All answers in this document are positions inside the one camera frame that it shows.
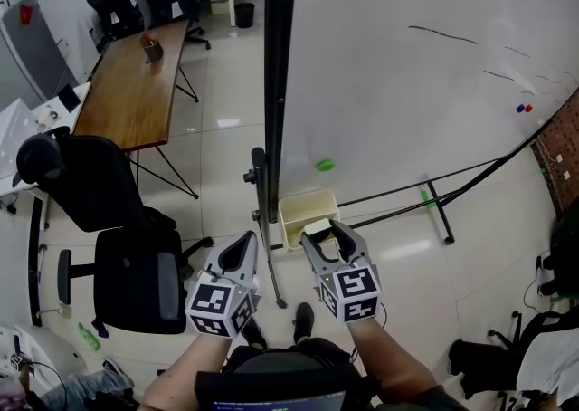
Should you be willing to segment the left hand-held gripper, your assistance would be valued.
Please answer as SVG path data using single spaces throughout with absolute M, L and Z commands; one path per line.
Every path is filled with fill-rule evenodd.
M 189 285 L 185 306 L 199 334 L 235 339 L 247 325 L 259 301 L 257 256 L 255 233 L 238 234 L 211 250 L 205 269 Z

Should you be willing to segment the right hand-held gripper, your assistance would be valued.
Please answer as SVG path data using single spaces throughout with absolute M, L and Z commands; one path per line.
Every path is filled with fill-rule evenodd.
M 330 220 L 341 259 L 329 259 L 314 237 L 301 235 L 310 261 L 320 301 L 340 323 L 375 318 L 382 302 L 376 265 L 371 263 L 365 239 L 350 226 Z

